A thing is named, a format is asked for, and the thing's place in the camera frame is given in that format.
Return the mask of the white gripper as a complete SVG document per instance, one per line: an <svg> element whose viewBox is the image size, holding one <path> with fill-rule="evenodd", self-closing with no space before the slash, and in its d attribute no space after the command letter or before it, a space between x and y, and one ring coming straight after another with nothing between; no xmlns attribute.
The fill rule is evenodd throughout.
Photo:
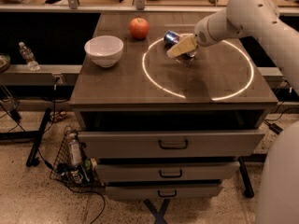
<svg viewBox="0 0 299 224"><path fill-rule="evenodd" d="M169 58L196 50L197 44L211 46L229 38L239 38L239 31L228 21L226 11L221 10L200 20L194 27L194 37L186 35L167 51Z"/></svg>

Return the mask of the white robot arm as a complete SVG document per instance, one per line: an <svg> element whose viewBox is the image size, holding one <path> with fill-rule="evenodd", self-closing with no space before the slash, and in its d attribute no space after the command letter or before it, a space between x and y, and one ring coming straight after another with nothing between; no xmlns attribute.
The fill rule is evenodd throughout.
<svg viewBox="0 0 299 224"><path fill-rule="evenodd" d="M299 34L278 17L269 0L229 0L225 9L195 27L167 55L193 51L227 38L253 37L299 92ZM299 224L299 122L288 126L270 147L261 177L255 224Z"/></svg>

